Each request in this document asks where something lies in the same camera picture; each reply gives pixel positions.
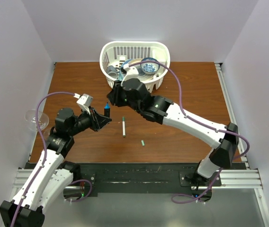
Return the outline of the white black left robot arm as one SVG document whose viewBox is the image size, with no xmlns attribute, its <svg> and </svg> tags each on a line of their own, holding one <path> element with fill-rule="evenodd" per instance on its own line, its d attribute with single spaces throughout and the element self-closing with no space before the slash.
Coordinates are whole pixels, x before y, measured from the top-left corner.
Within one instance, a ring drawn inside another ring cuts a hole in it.
<svg viewBox="0 0 269 227">
<path fill-rule="evenodd" d="M 74 136 L 86 129 L 99 131 L 111 122 L 110 110 L 99 114 L 92 107 L 82 110 L 79 116 L 71 108 L 58 111 L 55 125 L 45 144 L 39 161 L 19 192 L 11 201 L 3 201 L 0 214 L 6 227 L 40 227 L 45 220 L 45 212 L 57 196 L 68 185 L 89 185 L 83 179 L 78 164 L 65 161 L 74 145 Z"/>
</svg>

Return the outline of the black blue highlighter pen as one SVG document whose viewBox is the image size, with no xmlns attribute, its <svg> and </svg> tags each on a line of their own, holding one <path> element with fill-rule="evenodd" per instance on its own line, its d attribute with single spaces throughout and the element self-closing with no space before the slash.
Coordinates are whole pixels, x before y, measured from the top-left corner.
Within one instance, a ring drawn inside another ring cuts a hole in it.
<svg viewBox="0 0 269 227">
<path fill-rule="evenodd" d="M 104 115 L 106 117 L 110 117 L 110 106 L 109 106 L 109 103 L 107 102 L 105 107 L 104 107 Z"/>
</svg>

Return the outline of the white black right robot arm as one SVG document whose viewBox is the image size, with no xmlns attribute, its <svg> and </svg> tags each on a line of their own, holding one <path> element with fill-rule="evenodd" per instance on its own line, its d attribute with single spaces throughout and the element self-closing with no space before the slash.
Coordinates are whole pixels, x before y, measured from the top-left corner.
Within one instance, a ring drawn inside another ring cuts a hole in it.
<svg viewBox="0 0 269 227">
<path fill-rule="evenodd" d="M 220 168 L 230 168 L 238 145 L 238 127 L 233 123 L 218 124 L 195 114 L 185 114 L 177 103 L 154 96 L 139 79 L 115 81 L 107 94 L 112 105 L 129 106 L 150 122 L 180 129 L 202 140 L 211 151 L 202 159 L 187 179 L 200 186 L 206 185 Z"/>
</svg>

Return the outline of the white pen green tip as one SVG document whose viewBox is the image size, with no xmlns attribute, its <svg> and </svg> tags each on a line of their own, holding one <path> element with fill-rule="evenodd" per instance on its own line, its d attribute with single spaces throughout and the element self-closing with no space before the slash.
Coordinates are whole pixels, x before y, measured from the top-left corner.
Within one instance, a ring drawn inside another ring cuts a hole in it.
<svg viewBox="0 0 269 227">
<path fill-rule="evenodd" d="M 122 121 L 122 136 L 126 136 L 126 124 L 124 120 Z"/>
</svg>

